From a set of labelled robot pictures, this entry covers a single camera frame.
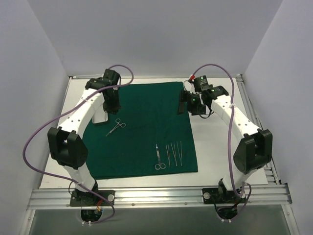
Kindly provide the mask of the green surgical cloth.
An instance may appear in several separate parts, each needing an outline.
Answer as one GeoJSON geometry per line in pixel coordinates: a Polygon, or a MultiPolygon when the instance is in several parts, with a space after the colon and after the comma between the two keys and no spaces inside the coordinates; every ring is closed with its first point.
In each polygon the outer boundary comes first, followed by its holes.
{"type": "Polygon", "coordinates": [[[96,180],[197,172],[198,164],[188,113],[177,114],[181,82],[136,84],[119,91],[121,109],[103,124],[90,122],[83,142],[88,149],[87,166],[96,180]],[[120,118],[125,128],[106,137],[120,118]],[[182,166],[179,146],[182,142],[182,166]],[[165,169],[155,170],[156,144],[165,169]],[[170,147],[168,166],[166,145],[170,147]],[[175,145],[177,163],[171,144],[175,145]]]}

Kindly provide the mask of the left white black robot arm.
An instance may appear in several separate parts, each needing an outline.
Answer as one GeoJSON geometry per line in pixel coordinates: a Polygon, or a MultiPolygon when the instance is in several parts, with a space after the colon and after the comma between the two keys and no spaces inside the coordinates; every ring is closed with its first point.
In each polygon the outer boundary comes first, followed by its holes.
{"type": "Polygon", "coordinates": [[[76,110],[47,134],[52,159],[69,173],[76,190],[82,192],[81,200],[87,205],[94,205],[99,193],[94,189],[96,181],[86,164],[88,149],[83,134],[89,122],[101,124],[108,121],[109,114],[118,113],[121,108],[116,88],[119,80],[120,74],[110,69],[106,69],[103,76],[90,79],[76,110]]]}

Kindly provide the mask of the silver tweezers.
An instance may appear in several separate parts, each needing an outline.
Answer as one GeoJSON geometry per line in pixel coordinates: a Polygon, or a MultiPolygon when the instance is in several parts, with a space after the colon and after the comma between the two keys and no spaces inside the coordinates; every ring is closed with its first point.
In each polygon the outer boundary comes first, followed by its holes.
{"type": "Polygon", "coordinates": [[[173,151],[173,156],[174,156],[174,160],[175,160],[175,165],[178,166],[175,145],[174,145],[174,144],[171,144],[171,148],[172,148],[172,151],[173,151]]]}
{"type": "Polygon", "coordinates": [[[167,152],[168,166],[171,167],[170,147],[168,144],[166,145],[166,152],[167,152]]]}

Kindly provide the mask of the silver forceps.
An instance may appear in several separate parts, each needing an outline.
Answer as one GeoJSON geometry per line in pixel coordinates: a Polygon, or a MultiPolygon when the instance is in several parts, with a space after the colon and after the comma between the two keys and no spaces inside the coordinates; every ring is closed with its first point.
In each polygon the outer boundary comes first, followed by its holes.
{"type": "Polygon", "coordinates": [[[180,166],[182,166],[182,142],[180,141],[179,144],[177,142],[177,146],[179,146],[179,160],[180,160],[180,166]]]}

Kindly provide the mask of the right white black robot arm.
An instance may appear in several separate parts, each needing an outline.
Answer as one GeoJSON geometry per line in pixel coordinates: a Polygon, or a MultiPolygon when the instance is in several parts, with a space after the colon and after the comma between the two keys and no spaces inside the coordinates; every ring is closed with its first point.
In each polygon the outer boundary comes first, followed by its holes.
{"type": "Polygon", "coordinates": [[[178,114],[217,114],[228,126],[227,155],[229,173],[223,177],[217,190],[218,198],[230,201],[247,179],[263,168],[272,158],[273,136],[262,130],[235,105],[233,93],[223,86],[213,86],[206,76],[190,78],[193,90],[182,89],[179,94],[178,114]]]}

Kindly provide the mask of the metal instrument tray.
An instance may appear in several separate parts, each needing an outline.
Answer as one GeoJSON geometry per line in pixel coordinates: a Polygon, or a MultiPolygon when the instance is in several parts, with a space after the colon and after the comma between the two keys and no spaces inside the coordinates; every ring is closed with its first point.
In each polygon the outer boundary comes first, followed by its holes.
{"type": "Polygon", "coordinates": [[[108,113],[104,111],[102,106],[100,106],[93,114],[91,120],[93,124],[101,124],[107,122],[109,120],[108,113]]]}

